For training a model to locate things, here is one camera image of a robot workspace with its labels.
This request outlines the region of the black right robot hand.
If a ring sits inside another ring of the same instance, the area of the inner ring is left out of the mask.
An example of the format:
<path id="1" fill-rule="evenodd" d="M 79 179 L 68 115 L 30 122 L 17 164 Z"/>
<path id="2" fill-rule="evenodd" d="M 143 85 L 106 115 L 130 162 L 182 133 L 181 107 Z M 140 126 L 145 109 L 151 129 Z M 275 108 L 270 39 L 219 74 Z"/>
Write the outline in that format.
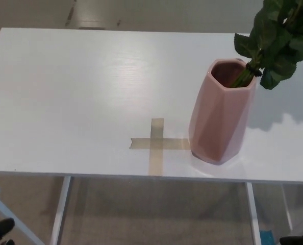
<path id="1" fill-rule="evenodd" d="M 303 245 L 303 236 L 286 236 L 279 239 L 281 245 Z"/>

